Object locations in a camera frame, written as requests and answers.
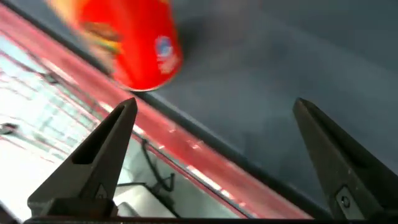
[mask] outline screw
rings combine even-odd
[[[347,196],[342,196],[341,197],[341,203],[343,204],[343,206],[345,208],[349,208],[350,201],[349,201],[349,198]]]

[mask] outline dark gray surface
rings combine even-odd
[[[395,1],[173,4],[184,66],[151,96],[323,208],[292,114],[298,96],[398,171]],[[42,17],[35,7],[25,9]],[[64,32],[54,21],[46,22]]]

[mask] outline red can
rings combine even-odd
[[[182,52],[168,0],[75,2],[72,24],[124,88],[156,89],[181,67]]]

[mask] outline white surface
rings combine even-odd
[[[175,218],[173,213],[142,185],[118,187],[113,201],[117,206],[126,202],[140,217]]]

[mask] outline can label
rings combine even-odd
[[[155,51],[160,72],[169,74],[178,64],[178,57],[173,50],[170,38],[163,35],[156,38]]]

